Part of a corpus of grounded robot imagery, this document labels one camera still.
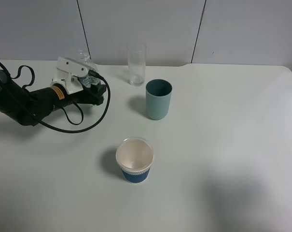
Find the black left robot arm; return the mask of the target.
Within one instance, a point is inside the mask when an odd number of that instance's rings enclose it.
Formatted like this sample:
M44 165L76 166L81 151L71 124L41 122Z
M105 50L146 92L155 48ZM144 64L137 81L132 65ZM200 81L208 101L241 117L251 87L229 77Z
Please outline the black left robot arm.
M0 62L0 112L23 126L41 124L69 105L101 105L104 93L110 93L107 81L95 69L70 58L59 57L51 85L32 92L27 88L34 84L35 72L29 70L30 83L20 87Z

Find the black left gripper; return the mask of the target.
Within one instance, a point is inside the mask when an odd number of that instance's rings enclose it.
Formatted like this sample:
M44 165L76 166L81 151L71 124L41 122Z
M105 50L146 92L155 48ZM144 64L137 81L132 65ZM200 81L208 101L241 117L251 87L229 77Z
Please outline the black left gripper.
M106 90L106 85L91 84L90 87L83 87L82 91L69 95L60 84L55 84L32 92L32 113L42 120L53 111L71 104L101 105Z

